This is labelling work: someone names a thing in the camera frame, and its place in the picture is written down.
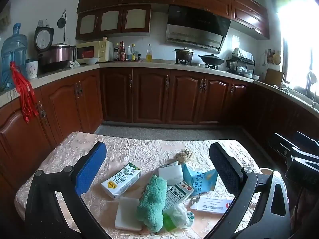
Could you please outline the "white green medicine box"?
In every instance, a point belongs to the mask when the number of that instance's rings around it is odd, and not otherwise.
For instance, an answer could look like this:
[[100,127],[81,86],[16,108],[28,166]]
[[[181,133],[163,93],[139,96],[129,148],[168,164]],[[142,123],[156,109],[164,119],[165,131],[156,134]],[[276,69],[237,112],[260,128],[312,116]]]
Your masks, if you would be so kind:
[[183,203],[193,192],[194,188],[186,182],[181,181],[177,183],[166,192],[166,200],[163,210],[170,209],[180,203]]

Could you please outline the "clear plastic bag green item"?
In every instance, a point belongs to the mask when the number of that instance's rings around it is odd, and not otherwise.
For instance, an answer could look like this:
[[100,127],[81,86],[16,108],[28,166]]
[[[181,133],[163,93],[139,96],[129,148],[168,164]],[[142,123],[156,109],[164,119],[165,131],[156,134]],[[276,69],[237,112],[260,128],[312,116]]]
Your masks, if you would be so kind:
[[195,220],[193,212],[187,211],[183,204],[176,205],[163,212],[163,228],[166,231],[188,229]]

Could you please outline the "wooden cutting board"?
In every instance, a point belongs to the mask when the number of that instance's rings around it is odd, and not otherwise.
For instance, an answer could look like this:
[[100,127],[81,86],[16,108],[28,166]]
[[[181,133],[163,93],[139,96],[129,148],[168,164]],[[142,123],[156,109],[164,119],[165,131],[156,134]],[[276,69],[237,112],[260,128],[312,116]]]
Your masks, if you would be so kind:
[[283,72],[276,71],[274,69],[267,69],[264,82],[269,85],[281,86],[283,80]]

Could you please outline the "brown paper ball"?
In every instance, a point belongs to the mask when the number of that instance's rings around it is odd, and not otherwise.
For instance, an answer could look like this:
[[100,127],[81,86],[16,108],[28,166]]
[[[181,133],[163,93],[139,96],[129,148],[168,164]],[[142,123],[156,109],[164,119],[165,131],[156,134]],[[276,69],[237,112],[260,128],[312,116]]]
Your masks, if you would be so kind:
[[175,160],[179,162],[179,164],[186,164],[190,162],[193,158],[193,151],[190,149],[183,149],[175,155]]

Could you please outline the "blue snack bag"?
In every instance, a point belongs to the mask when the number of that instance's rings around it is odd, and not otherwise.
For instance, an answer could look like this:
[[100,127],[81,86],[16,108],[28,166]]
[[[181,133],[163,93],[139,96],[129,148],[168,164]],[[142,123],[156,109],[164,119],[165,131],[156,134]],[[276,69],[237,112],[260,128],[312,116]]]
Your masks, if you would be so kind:
[[215,169],[201,173],[182,164],[182,171],[184,181],[194,189],[192,196],[215,190],[218,178],[218,172]]

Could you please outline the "silver rice cooker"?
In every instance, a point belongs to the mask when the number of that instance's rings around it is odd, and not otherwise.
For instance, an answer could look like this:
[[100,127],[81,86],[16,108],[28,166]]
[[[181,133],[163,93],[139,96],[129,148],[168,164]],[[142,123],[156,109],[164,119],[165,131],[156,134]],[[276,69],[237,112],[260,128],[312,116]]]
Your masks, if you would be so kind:
[[76,58],[76,46],[63,43],[54,44],[38,54],[38,73],[46,74],[70,68],[71,62],[75,62]]

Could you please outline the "white blue box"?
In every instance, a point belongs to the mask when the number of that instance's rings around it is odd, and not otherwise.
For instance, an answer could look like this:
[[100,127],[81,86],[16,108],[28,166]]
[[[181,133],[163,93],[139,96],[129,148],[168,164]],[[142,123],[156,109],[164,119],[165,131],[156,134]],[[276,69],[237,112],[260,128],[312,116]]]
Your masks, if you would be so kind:
[[190,209],[196,210],[198,212],[208,212],[223,215],[231,206],[231,204],[232,200],[200,196],[198,199],[195,199],[192,202]]

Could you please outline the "green plush towel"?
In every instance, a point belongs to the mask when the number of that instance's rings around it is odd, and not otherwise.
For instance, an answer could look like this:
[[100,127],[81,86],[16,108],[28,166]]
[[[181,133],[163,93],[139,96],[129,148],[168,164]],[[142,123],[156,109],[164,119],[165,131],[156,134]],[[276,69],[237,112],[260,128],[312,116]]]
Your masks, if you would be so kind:
[[167,181],[153,175],[143,192],[136,210],[136,218],[149,231],[159,232],[163,227],[163,209],[165,207]]

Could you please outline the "black dish rack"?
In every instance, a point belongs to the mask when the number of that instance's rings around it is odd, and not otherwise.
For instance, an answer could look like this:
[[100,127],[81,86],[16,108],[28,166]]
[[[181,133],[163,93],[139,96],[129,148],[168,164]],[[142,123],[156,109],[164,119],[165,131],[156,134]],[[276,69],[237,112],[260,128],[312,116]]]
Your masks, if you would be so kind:
[[235,48],[231,56],[226,60],[226,67],[230,73],[253,74],[255,70],[254,56],[243,49]]

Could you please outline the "brown clay pot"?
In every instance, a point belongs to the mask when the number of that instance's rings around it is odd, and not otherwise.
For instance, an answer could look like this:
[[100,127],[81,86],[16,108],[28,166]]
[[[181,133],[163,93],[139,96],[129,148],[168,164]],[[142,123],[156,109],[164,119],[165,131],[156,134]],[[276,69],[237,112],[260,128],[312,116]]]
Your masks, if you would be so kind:
[[175,57],[178,61],[192,61],[194,50],[188,48],[175,49]]

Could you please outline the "kitchen faucet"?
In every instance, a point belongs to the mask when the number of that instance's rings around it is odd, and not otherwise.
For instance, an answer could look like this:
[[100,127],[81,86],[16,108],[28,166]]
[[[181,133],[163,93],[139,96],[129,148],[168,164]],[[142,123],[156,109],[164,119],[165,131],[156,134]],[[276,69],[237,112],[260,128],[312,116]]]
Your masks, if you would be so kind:
[[311,86],[312,85],[317,85],[318,80],[316,75],[314,74],[314,72],[312,70],[310,70],[307,74],[307,86],[306,86],[306,96],[310,97],[311,94]]

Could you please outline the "blue water jug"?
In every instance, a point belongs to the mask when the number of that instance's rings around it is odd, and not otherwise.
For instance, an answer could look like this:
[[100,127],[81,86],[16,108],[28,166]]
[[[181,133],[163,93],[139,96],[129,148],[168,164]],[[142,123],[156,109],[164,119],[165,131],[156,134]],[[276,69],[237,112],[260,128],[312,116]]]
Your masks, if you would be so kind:
[[26,35],[20,34],[21,23],[16,23],[13,26],[12,36],[4,41],[1,50],[2,58],[2,76],[1,89],[10,90],[15,87],[12,80],[10,63],[15,62],[17,70],[27,77],[25,67],[26,53],[28,48],[28,39]]

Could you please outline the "white patterned cup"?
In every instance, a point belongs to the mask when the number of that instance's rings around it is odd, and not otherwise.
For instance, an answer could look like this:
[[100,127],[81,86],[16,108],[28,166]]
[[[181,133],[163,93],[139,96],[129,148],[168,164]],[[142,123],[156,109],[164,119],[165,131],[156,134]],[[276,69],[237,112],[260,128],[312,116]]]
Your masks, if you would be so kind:
[[34,79],[37,78],[38,75],[38,60],[35,59],[27,59],[25,63],[27,78]]

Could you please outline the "white bowl by microwave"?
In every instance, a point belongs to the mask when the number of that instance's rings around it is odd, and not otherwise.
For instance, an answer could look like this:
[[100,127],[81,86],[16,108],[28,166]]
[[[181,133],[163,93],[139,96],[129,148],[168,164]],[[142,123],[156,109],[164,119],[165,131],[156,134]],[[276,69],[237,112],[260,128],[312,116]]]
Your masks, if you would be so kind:
[[99,58],[82,58],[77,60],[80,64],[93,65],[98,63]]

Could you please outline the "dark sauce bottle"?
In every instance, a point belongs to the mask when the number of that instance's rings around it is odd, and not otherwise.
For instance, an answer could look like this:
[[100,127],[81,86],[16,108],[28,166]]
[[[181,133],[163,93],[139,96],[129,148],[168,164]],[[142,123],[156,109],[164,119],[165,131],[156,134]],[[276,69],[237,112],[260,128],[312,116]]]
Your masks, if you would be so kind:
[[120,49],[120,60],[125,61],[126,59],[126,53],[125,53],[125,45],[124,41],[121,42],[121,49]]

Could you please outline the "black range hood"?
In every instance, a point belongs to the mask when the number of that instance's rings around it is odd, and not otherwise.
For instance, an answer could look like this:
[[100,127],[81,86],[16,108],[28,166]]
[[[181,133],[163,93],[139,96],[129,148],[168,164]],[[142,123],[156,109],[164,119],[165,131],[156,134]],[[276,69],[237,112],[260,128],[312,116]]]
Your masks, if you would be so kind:
[[231,21],[200,9],[170,5],[165,41],[220,53]]

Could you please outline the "white sponge block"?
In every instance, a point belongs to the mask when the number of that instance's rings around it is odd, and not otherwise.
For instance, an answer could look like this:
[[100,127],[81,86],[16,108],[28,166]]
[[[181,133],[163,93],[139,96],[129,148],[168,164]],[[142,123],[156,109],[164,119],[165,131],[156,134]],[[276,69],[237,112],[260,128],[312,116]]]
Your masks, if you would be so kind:
[[174,186],[183,180],[181,165],[159,168],[159,176],[167,181],[168,186]]

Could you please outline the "white foam block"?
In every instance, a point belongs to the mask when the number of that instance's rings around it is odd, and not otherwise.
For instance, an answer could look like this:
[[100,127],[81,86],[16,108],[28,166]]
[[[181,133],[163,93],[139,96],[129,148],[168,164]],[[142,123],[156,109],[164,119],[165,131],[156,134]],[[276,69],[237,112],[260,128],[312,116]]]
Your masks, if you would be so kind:
[[142,223],[137,219],[136,211],[139,200],[130,197],[120,197],[115,218],[115,228],[128,231],[141,231]]

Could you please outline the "cream microwave oven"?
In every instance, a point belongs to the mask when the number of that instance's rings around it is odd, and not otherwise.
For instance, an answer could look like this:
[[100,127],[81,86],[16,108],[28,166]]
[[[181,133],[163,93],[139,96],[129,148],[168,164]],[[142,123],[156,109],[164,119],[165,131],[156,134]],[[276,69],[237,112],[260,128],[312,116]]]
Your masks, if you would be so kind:
[[76,45],[77,61],[84,64],[86,59],[97,58],[99,63],[113,60],[114,44],[108,40],[83,42]]

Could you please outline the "black wok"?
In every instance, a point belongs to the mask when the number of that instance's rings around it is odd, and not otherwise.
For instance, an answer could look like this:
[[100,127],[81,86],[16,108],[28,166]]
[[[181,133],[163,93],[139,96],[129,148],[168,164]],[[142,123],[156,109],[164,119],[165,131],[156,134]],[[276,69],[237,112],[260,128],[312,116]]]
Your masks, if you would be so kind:
[[219,57],[215,56],[214,54],[211,55],[198,55],[198,57],[206,64],[206,65],[213,65],[219,66],[225,62],[224,59],[220,59]]

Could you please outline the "yellow oil bottle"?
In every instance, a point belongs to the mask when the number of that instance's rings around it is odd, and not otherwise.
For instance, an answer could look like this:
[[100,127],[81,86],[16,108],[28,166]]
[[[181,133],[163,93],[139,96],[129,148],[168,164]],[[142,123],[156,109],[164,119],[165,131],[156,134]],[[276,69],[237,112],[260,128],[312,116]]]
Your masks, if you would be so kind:
[[146,51],[146,60],[147,60],[148,62],[151,62],[151,61],[152,61],[152,57],[153,57],[152,46],[151,46],[151,44],[149,43],[149,44],[148,44],[147,51]]

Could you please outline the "white green milk carton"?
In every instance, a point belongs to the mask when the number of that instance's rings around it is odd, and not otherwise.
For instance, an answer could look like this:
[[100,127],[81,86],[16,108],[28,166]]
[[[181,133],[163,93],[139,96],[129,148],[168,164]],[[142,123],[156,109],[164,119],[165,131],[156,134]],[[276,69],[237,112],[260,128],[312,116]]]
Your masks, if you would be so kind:
[[130,188],[140,177],[142,170],[129,162],[115,175],[101,183],[103,190],[112,199],[121,196]]

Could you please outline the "red tassel ornament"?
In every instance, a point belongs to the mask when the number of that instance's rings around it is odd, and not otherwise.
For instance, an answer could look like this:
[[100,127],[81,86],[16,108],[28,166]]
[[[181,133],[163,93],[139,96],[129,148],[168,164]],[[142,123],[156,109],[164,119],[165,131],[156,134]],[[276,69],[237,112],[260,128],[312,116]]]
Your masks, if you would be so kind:
[[26,123],[39,115],[36,107],[36,96],[31,83],[22,75],[14,60],[10,61],[12,80],[20,95],[22,116]]

